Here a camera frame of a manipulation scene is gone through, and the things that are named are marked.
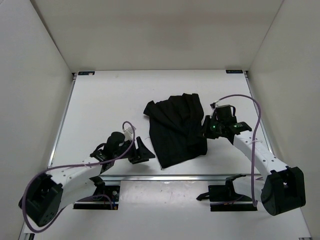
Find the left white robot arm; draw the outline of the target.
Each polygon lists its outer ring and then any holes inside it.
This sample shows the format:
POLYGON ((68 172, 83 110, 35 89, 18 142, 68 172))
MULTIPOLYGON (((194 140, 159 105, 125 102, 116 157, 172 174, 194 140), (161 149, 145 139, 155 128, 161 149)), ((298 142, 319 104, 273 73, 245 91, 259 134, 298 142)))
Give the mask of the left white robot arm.
POLYGON ((105 184, 100 175, 114 165, 113 159, 127 159, 134 165, 154 157, 139 136, 113 132, 79 167, 55 169, 37 176, 26 192, 25 205, 18 205, 37 226, 43 227, 64 207, 87 197, 101 198, 105 184))

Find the black pleated skirt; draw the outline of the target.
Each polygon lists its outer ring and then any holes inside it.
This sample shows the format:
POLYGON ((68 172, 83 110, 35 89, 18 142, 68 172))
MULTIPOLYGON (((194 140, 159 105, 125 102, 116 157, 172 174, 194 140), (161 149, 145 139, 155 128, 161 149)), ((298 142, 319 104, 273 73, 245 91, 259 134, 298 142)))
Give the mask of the black pleated skirt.
POLYGON ((143 114, 149 118, 149 137, 161 168, 207 154, 207 139, 201 136, 204 110, 197 93, 150 101, 143 114))

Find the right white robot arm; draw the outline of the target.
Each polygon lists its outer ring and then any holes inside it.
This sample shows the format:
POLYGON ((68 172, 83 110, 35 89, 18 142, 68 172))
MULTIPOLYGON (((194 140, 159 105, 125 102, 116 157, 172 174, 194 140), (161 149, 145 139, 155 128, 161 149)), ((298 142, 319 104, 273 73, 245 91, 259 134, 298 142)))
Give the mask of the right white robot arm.
POLYGON ((229 205, 248 197, 262 203, 264 209, 276 216, 306 204, 304 174, 299 167, 290 167, 273 155, 258 140, 246 122, 236 118, 232 105, 212 103, 213 113, 207 115, 202 126, 202 135, 207 139, 225 138, 251 162, 260 174, 236 174, 225 179, 223 185, 209 187, 207 193, 197 197, 209 199, 214 205, 229 205))

